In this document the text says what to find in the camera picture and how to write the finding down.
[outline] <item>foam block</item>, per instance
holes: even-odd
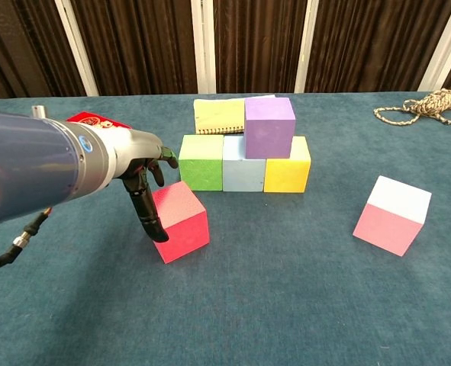
[[[179,172],[193,191],[221,191],[223,148],[223,135],[183,137]]]
[[[296,117],[289,98],[246,98],[246,158],[289,157]]]
[[[303,193],[307,187],[311,157],[307,139],[294,136],[287,159],[267,159],[264,191],[275,193]]]
[[[246,159],[243,136],[224,137],[224,191],[261,192],[265,159]]]
[[[425,224],[432,194],[380,175],[354,236],[403,256]]]
[[[157,213],[169,235],[154,242],[164,263],[170,263],[210,242],[207,211],[188,185],[180,181],[153,193]]]

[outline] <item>robotic arm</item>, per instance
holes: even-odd
[[[100,191],[120,179],[147,235],[156,242],[169,239],[147,171],[164,186],[159,161],[178,167],[171,149],[151,133],[51,120],[41,106],[33,111],[34,117],[0,113],[0,223]],[[50,208],[24,228],[10,249],[14,258],[49,213]],[[11,257],[0,259],[0,267],[13,262]]]

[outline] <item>spiral notebook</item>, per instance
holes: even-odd
[[[264,95],[251,98],[274,98]],[[198,135],[241,133],[244,128],[245,98],[195,99],[195,129]]]

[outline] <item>teal tablecloth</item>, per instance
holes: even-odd
[[[451,127],[372,113],[423,96],[291,95],[313,159],[307,192],[198,192],[211,243],[170,265],[120,182],[56,207],[0,269],[0,366],[451,365]],[[93,111],[178,152],[194,98],[14,99],[0,111]],[[402,258],[352,235],[379,175],[433,194]],[[0,253],[26,221],[0,225]]]

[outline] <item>pink and white cube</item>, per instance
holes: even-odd
[[[432,194],[378,177],[353,235],[403,256],[425,224]]]

